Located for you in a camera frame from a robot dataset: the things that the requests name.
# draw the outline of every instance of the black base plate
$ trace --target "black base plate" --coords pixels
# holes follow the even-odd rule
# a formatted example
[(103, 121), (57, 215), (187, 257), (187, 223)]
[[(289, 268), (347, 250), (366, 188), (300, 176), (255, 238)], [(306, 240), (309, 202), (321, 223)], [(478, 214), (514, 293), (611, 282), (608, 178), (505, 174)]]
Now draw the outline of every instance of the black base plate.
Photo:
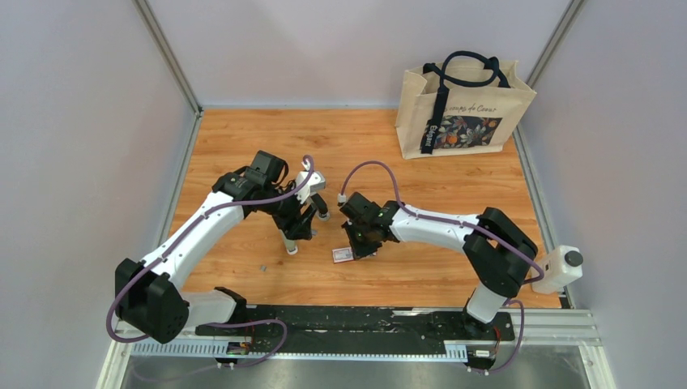
[[(463, 325), (461, 311), (420, 313), (414, 316), (394, 314), (412, 308), (367, 306), (255, 306), (246, 310), (248, 320), (278, 318), (288, 326), (284, 353), (356, 353), (441, 355), (446, 352), (444, 340), (496, 341), (495, 331), (473, 336)], [(515, 339), (510, 314), (499, 312), (493, 320), (501, 340)], [(224, 330), (198, 327), (201, 336), (247, 336), (249, 328)], [(281, 338), (277, 324), (255, 327), (255, 344), (251, 351), (268, 352)]]

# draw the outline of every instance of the bag handle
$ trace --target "bag handle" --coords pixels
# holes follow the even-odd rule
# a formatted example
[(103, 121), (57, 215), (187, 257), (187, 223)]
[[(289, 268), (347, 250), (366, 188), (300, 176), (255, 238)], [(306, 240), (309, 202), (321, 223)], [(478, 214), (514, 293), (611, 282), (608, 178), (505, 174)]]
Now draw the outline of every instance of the bag handle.
[[(465, 81), (463, 79), (456, 79), (455, 77), (447, 75), (446, 67), (448, 66), (450, 60), (456, 57), (470, 57), (484, 63), (485, 69), (493, 71), (492, 76), (489, 77), (489, 79), (487, 79), (486, 81)], [(450, 82), (461, 87), (480, 88), (486, 87), (487, 85), (491, 84), (496, 79), (496, 77), (498, 77), (499, 79), (499, 88), (510, 88), (506, 75), (504, 75), (503, 71), (501, 71), (501, 69), (499, 68), (498, 58), (486, 58), (485, 56), (472, 51), (461, 50), (452, 53), (448, 56), (448, 58), (446, 58), (441, 69), (439, 69), (439, 67), (435, 63), (425, 63), (425, 65), (422, 67), (422, 73), (429, 73), (430, 71), (433, 71), (434, 73), (437, 73), (437, 75), (439, 75), (439, 89), (447, 89), (446, 85), (444, 84), (444, 79), (447, 79)]]

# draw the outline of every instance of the wooden table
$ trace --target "wooden table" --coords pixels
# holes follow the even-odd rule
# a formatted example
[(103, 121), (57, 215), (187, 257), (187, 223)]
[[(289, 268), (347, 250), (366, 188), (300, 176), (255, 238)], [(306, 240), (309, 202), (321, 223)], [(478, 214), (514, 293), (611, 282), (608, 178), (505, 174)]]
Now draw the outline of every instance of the wooden table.
[[(224, 236), (186, 282), (186, 291), (224, 286), (252, 304), (350, 306), (463, 306), (477, 277), (464, 255), (421, 243), (387, 242), (371, 259), (333, 264), (331, 250), (348, 246), (336, 194), (350, 170), (365, 160), (382, 160), (395, 172), (404, 202), (437, 212), (481, 213), (497, 207), (543, 252), (539, 227), (512, 140), (504, 151), (475, 156), (403, 160), (394, 110), (318, 109), (206, 111), (172, 231), (200, 206), (216, 179), (249, 165), (257, 150), (285, 159), (289, 179), (304, 154), (326, 177), (321, 192), (331, 209), (327, 222), (315, 218), (318, 235), (299, 241), (288, 255), (272, 219), (251, 214)], [(360, 191), (378, 204), (393, 199), (386, 171), (365, 167), (348, 194)], [(527, 307), (560, 308), (558, 297), (523, 287)]]

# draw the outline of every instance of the wood grain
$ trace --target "wood grain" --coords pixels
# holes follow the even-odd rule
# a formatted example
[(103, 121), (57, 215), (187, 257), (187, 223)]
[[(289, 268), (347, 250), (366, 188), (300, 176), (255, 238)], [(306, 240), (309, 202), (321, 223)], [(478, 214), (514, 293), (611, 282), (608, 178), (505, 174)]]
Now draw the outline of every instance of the wood grain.
[[(312, 155), (327, 181), (321, 194), (332, 217), (327, 222), (315, 219), (318, 235), (298, 242), (298, 254), (291, 256), (272, 219), (251, 214), (220, 239), (185, 290), (224, 286), (254, 304), (463, 306), (477, 278), (465, 256), (451, 250), (389, 242), (375, 258), (333, 264), (331, 250), (348, 246), (336, 193), (355, 165), (371, 159), (383, 160), (394, 170), (406, 203), (455, 214), (498, 207), (542, 251), (512, 140), (500, 153), (403, 160), (394, 122), (394, 110), (206, 111), (172, 231), (198, 208), (221, 174), (249, 165), (261, 149), (289, 163), (289, 178), (300, 169), (303, 155)], [(378, 167), (361, 169), (347, 192), (355, 190), (379, 204), (394, 198), (389, 177)], [(528, 307), (560, 307), (557, 296), (533, 293), (529, 286), (519, 296)]]

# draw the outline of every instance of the gray floor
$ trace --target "gray floor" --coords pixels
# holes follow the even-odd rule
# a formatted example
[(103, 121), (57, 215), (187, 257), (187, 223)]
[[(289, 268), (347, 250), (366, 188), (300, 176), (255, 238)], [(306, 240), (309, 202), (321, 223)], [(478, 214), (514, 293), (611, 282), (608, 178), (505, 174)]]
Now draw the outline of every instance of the gray floor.
[[(502, 347), (500, 359), (510, 355)], [(482, 377), (468, 373), (463, 364), (441, 362), (360, 362), (360, 361), (287, 361), (272, 360), (261, 365), (231, 371), (210, 369), (173, 382), (147, 383), (145, 378), (164, 379), (187, 374), (213, 365), (202, 358), (133, 357), (122, 388), (588, 388), (577, 347), (523, 347), (506, 371)]]

